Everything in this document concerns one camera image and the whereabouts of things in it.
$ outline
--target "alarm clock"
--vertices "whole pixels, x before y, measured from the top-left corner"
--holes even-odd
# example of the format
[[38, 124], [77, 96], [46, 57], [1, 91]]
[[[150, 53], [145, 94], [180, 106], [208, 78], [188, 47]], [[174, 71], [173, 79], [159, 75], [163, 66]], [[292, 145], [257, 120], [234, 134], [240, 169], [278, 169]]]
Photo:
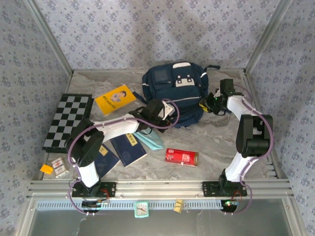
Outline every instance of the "alarm clock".
[[134, 204], [134, 217], [144, 218], [149, 216], [149, 203], [137, 202]]

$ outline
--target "gray marble surface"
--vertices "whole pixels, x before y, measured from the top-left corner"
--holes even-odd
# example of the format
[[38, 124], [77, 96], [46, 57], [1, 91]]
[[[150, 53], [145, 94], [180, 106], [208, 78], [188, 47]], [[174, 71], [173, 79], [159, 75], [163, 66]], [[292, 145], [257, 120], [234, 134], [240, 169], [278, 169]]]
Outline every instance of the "gray marble surface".
[[[89, 93], [96, 98], [110, 90], [126, 84], [131, 90], [142, 94], [141, 78], [146, 70], [103, 70], [103, 71], [75, 71], [70, 83], [70, 93]], [[214, 92], [219, 87], [220, 80], [233, 78], [235, 84], [243, 85], [237, 70], [216, 71], [208, 70], [209, 92]], [[135, 102], [120, 108], [114, 113], [104, 116], [94, 102], [90, 119], [102, 121], [120, 117], [143, 104]], [[187, 128], [172, 128], [164, 134], [158, 133], [164, 142], [165, 148], [176, 148], [199, 152], [198, 167], [181, 166], [166, 163], [164, 160], [165, 149], [150, 150], [144, 146], [148, 155], [136, 163], [124, 168], [119, 163], [103, 179], [218, 179], [222, 170], [231, 163], [235, 153], [235, 137], [238, 129], [238, 120], [234, 115], [223, 117], [204, 113], [198, 124]], [[110, 142], [105, 145], [114, 151]], [[48, 164], [58, 158], [67, 160], [66, 154], [50, 154]], [[67, 163], [69, 173], [63, 179], [77, 177], [74, 169]], [[265, 160], [256, 162], [249, 170], [246, 178], [258, 179], [267, 176]], [[44, 175], [44, 179], [52, 179], [55, 176]]]

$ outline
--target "red cigarette pack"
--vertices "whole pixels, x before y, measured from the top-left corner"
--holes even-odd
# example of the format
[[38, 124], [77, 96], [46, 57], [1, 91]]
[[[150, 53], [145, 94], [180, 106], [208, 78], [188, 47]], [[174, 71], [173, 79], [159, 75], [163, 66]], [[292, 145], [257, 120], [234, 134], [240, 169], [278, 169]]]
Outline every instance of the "red cigarette pack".
[[198, 166], [198, 152], [168, 148], [165, 161], [181, 165]]

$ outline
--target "patterned wall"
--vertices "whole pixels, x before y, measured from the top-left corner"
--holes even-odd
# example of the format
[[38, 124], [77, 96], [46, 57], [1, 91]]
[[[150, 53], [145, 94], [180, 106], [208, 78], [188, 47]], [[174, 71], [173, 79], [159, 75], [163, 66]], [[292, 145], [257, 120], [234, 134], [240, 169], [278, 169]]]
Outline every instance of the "patterned wall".
[[22, 0], [0, 1], [0, 235], [12, 235], [68, 76]]
[[315, 2], [297, 0], [253, 71], [276, 150], [310, 235], [315, 235]]
[[244, 68], [278, 0], [36, 0], [72, 69]]

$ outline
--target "black and white checkerboard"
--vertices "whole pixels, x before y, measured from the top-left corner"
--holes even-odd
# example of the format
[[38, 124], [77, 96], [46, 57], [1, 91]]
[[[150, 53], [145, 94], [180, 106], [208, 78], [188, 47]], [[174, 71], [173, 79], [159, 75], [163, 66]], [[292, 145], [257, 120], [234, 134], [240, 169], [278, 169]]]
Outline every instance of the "black and white checkerboard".
[[53, 122], [46, 137], [43, 150], [47, 152], [66, 153], [64, 143], [83, 118], [89, 118], [93, 104], [92, 95], [62, 95]]

